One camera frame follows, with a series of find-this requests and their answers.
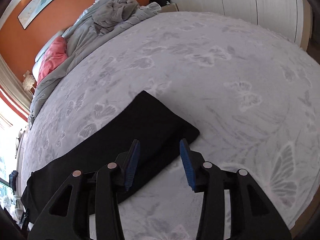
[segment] black cloth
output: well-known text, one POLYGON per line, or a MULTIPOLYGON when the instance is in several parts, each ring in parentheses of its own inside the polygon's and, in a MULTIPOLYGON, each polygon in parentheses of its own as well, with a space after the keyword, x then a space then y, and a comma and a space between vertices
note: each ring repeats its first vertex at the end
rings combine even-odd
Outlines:
POLYGON ((17 186, 16 186, 17 177, 18 177, 17 171, 13 171, 9 175, 9 186, 10 188, 12 188, 13 191, 17 191, 17 186))
POLYGON ((179 155, 179 141, 193 142, 199 130, 181 119, 152 95, 143 91, 116 118, 62 157, 32 172, 21 201, 30 209, 30 222, 36 218, 75 170, 94 172, 128 151, 134 139, 141 145, 134 182, 122 202, 139 190, 179 155))
POLYGON ((170 0, 149 0, 149 3, 156 2, 161 7, 166 6, 168 3, 170 3, 170 0))

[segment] black bag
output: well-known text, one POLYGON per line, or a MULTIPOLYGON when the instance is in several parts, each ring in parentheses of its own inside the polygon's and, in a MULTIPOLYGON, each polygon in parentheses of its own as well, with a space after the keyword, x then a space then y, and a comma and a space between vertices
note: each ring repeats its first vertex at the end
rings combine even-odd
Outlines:
POLYGON ((149 0, 149 3, 156 2, 161 7, 166 6, 168 3, 171 3, 170 0, 149 0))

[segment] gray comforter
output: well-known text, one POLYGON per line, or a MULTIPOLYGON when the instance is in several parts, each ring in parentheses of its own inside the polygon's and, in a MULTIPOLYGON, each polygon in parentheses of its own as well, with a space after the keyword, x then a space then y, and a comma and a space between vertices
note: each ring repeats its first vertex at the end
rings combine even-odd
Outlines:
POLYGON ((29 129, 57 84, 85 57, 123 31, 153 17, 157 3, 138 7, 135 0, 99 0, 64 36, 68 58, 38 84, 30 106, 29 129))

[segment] white bedspread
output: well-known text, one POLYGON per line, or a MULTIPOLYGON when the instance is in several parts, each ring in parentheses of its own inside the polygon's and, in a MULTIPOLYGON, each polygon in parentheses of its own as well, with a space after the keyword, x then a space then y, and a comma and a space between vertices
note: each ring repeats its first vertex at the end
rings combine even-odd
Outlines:
MULTIPOLYGON (((75 67, 28 133, 23 188, 142 90, 200 130, 192 150, 246 168, 294 225, 319 186, 320 66, 273 32, 212 13, 159 14, 75 67)), ((178 158, 120 205, 125 237, 194 239, 201 205, 178 158)))

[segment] floor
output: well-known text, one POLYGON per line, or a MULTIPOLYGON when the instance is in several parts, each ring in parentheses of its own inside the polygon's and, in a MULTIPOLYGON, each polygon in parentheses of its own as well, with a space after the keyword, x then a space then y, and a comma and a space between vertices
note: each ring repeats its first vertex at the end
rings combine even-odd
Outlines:
POLYGON ((309 41, 307 53, 320 64, 320 44, 313 40, 309 41))
POLYGON ((292 238, 297 236, 297 234, 305 227, 305 225, 311 219, 313 214, 315 214, 316 210, 319 208, 319 203, 320 203, 320 187, 318 188, 316 194, 314 195, 310 205, 306 208, 306 210, 295 222, 294 227, 290 230, 292 238))

